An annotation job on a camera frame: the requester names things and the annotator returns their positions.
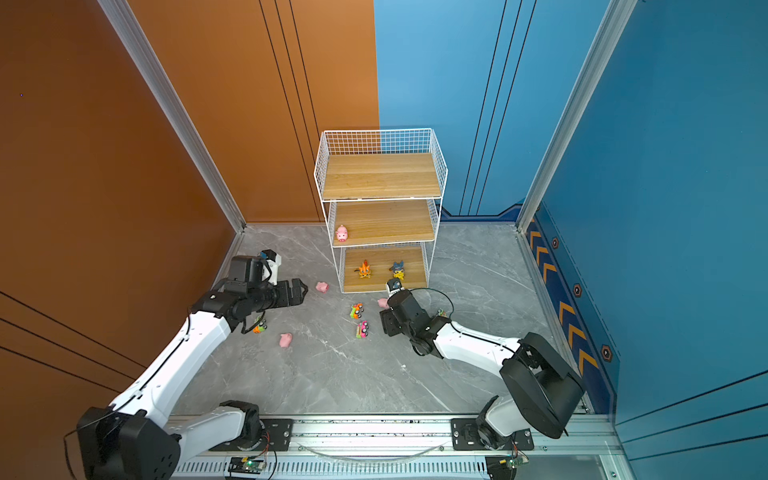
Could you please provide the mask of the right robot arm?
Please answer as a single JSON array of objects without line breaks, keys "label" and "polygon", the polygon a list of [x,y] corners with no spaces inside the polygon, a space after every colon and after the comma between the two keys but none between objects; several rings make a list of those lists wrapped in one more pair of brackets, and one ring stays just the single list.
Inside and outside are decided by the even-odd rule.
[{"label": "right robot arm", "polygon": [[387,335],[406,336],[417,355],[463,362],[503,381],[508,395],[492,397],[475,419],[476,437],[484,447],[505,449],[515,434],[527,430],[551,439],[567,434],[586,388],[541,335],[498,337],[469,329],[449,313],[429,314],[405,288],[388,289],[380,318]]}]

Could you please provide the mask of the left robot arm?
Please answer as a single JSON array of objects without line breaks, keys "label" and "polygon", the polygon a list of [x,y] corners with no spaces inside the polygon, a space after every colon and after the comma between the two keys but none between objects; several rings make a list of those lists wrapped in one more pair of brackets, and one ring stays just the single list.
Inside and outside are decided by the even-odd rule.
[{"label": "left robot arm", "polygon": [[300,279],[281,280],[272,250],[232,258],[219,280],[188,310],[170,343],[105,408],[89,408],[73,430],[88,479],[169,479],[176,467],[226,442],[266,447],[257,405],[225,401],[207,414],[173,427],[168,421],[181,394],[208,357],[233,332],[256,328],[252,314],[298,306],[309,291]]}]

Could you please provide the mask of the pink toy truck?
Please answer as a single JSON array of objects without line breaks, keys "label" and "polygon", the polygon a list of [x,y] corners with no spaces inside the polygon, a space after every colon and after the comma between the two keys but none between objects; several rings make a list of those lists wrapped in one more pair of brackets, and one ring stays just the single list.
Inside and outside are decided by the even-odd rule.
[{"label": "pink toy truck", "polygon": [[369,324],[367,321],[362,321],[357,325],[356,337],[358,339],[366,338],[368,336]]}]

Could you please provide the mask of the grey hooded pikachu figure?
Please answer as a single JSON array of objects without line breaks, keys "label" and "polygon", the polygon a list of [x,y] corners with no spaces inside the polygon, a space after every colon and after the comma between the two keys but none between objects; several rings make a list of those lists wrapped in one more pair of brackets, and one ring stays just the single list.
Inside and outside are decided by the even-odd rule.
[{"label": "grey hooded pikachu figure", "polygon": [[403,260],[395,261],[389,268],[389,271],[393,278],[403,280],[405,278],[405,262]]}]

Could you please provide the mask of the orange pikachu figure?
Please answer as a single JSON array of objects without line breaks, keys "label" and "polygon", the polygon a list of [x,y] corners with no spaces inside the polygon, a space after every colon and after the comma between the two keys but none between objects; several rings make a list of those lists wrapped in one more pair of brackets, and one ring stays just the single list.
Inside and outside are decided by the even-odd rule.
[{"label": "orange pikachu figure", "polygon": [[360,266],[354,269],[354,272],[360,279],[369,279],[372,275],[371,265],[367,260],[363,260]]}]

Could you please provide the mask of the left circuit board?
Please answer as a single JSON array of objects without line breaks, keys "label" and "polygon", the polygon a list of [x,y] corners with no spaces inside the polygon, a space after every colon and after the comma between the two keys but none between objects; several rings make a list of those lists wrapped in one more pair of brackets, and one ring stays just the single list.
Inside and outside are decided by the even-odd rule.
[{"label": "left circuit board", "polygon": [[233,456],[227,467],[227,475],[261,475],[267,469],[268,462],[256,456]]}]

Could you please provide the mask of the circuit board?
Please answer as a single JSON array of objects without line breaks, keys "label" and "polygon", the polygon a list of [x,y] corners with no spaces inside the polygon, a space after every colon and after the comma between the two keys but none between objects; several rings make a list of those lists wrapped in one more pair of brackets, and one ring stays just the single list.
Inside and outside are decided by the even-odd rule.
[{"label": "circuit board", "polygon": [[523,452],[485,456],[486,473],[490,480],[514,480],[520,468],[529,462],[530,459]]},{"label": "circuit board", "polygon": [[256,456],[233,456],[227,467],[227,475],[261,475],[267,469],[268,462]]}]

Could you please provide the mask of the right circuit board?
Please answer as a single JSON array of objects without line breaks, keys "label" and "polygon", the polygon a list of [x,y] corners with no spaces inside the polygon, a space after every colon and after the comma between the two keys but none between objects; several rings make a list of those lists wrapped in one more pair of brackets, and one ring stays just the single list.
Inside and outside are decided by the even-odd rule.
[{"label": "right circuit board", "polygon": [[485,456],[486,473],[490,480],[514,480],[520,468],[529,462],[530,459],[523,452]]}]

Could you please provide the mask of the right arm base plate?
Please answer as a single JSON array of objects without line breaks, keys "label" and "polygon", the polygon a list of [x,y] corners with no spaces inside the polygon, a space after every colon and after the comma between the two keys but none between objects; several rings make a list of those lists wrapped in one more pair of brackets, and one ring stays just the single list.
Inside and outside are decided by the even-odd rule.
[{"label": "right arm base plate", "polygon": [[475,418],[453,418],[450,420],[453,449],[456,451],[497,450],[533,451],[535,448],[529,430],[501,436],[486,424]]}]

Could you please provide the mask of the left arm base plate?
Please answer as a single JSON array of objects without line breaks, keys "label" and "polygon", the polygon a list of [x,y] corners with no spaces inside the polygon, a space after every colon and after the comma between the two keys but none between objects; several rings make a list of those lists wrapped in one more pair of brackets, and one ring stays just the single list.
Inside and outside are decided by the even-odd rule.
[{"label": "left arm base plate", "polygon": [[261,418],[255,434],[223,442],[211,448],[212,452],[253,452],[289,450],[294,421],[290,418]]}]

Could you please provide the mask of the aluminium rail frame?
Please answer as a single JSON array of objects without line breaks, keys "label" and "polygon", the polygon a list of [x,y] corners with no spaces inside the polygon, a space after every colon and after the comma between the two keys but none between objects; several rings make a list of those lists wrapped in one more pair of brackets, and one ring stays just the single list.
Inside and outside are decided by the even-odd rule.
[{"label": "aluminium rail frame", "polygon": [[[567,434],[535,431],[533,451],[453,449],[450,420],[472,414],[293,415],[286,452],[205,451],[174,473],[178,479],[489,479],[485,456],[523,452],[515,479],[631,479],[634,474],[609,419],[576,413]],[[265,459],[261,475],[229,477],[233,456]]]}]

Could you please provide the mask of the left aluminium corner post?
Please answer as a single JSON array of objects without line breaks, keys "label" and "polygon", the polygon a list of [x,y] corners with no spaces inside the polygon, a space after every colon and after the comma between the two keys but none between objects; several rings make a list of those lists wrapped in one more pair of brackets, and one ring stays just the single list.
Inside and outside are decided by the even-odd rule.
[{"label": "left aluminium corner post", "polygon": [[244,215],[129,3],[99,0],[98,4],[229,224],[242,233],[247,226]]}]

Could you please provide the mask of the aluminium corner post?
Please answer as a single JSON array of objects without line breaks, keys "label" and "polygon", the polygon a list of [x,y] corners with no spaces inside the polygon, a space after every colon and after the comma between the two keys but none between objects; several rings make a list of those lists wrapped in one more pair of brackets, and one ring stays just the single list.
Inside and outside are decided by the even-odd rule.
[{"label": "aluminium corner post", "polygon": [[99,0],[98,4],[229,224],[242,233],[247,226],[244,215],[129,3]]},{"label": "aluminium corner post", "polygon": [[516,221],[518,233],[524,234],[532,222],[637,3],[609,2],[526,195]]}]

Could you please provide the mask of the right aluminium corner post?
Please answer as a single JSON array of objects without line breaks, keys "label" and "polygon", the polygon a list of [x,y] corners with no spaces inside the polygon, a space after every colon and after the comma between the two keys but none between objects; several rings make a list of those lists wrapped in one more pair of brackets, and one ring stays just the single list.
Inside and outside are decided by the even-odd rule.
[{"label": "right aluminium corner post", "polygon": [[524,234],[532,222],[637,3],[609,2],[526,195],[516,221],[518,233]]}]

